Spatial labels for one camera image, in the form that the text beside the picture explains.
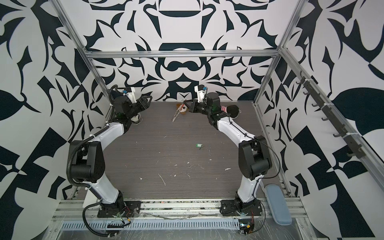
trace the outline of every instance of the wall hook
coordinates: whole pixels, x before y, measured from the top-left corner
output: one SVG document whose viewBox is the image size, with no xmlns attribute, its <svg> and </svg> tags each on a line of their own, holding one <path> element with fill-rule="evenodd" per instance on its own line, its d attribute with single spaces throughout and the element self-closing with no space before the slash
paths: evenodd
<svg viewBox="0 0 384 240">
<path fill-rule="evenodd" d="M 296 82 L 296 84 L 302 84 L 303 82 L 305 82 L 305 78 L 303 76 L 301 76 L 301 80 Z"/>
</svg>

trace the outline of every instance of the mounting plate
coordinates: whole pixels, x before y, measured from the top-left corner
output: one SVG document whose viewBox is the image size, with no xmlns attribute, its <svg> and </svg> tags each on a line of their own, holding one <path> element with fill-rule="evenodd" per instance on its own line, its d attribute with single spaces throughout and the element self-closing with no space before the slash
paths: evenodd
<svg viewBox="0 0 384 240">
<path fill-rule="evenodd" d="M 252 212 L 254 216 L 261 216 L 262 206 L 259 201 L 256 201 L 254 206 L 248 208 L 243 214 L 240 214 L 236 210 L 235 201 L 234 200 L 221 200 L 221 208 L 220 212 L 222 215 L 227 216 L 251 216 Z"/>
<path fill-rule="evenodd" d="M 135 212 L 139 213 L 140 212 L 140 206 L 141 206 L 141 201 L 124 201 L 125 205 L 129 208 L 129 210 L 126 210 L 123 214 L 122 217 L 132 217 L 132 215 Z M 108 218 L 108 217 L 113 217 L 116 216 L 119 213 L 118 209 L 109 209 L 109 208 L 100 208 L 99 212 L 97 214 L 98 218 Z"/>
</svg>

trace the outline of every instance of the light blue wrist rest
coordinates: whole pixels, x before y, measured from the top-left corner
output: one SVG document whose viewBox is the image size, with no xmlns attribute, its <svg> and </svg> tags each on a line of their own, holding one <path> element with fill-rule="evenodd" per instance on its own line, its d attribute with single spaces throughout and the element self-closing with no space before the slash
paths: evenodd
<svg viewBox="0 0 384 240">
<path fill-rule="evenodd" d="M 292 217 L 279 186 L 269 184 L 265 187 L 265 195 L 275 222 L 279 225 L 290 225 Z"/>
</svg>

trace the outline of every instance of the floor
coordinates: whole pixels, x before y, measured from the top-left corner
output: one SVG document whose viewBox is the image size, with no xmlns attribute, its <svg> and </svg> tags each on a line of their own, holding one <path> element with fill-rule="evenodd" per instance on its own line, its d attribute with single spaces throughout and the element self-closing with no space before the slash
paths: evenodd
<svg viewBox="0 0 384 240">
<path fill-rule="evenodd" d="M 235 122 L 262 135 L 252 103 L 222 103 L 232 104 L 242 111 Z M 205 115 L 187 112 L 172 122 L 175 111 L 176 103 L 151 103 L 141 113 L 143 121 L 104 150 L 111 183 L 125 198 L 234 197 L 242 178 L 237 146 Z M 275 173 L 270 169 L 267 176 Z M 280 186 L 278 177 L 263 182 Z M 264 194 L 259 190 L 257 196 Z"/>
</svg>

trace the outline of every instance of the black and white patterned wall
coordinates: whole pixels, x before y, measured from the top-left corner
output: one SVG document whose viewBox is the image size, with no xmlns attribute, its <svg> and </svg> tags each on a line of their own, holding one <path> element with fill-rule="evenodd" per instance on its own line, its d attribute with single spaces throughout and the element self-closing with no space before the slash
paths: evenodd
<svg viewBox="0 0 384 240">
<path fill-rule="evenodd" d="M 309 0 L 289 51 L 380 157 L 384 2 Z M 383 239 L 384 192 L 280 60 L 259 102 L 293 195 L 320 237 Z"/>
<path fill-rule="evenodd" d="M 222 101 L 253 100 L 271 57 L 108 58 L 95 65 L 110 88 L 133 86 L 136 98 L 154 101 L 197 98 L 194 86 L 204 84 Z"/>
<path fill-rule="evenodd" d="M 0 59 L 0 238 L 32 239 L 70 192 L 70 142 L 109 102 L 46 0 L 0 1 Z"/>
<path fill-rule="evenodd" d="M 297 0 L 65 0 L 90 51 L 276 49 Z M 135 86 L 157 101 L 196 97 L 205 84 L 221 100 L 253 100 L 270 57 L 99 59 L 108 87 Z"/>
</svg>

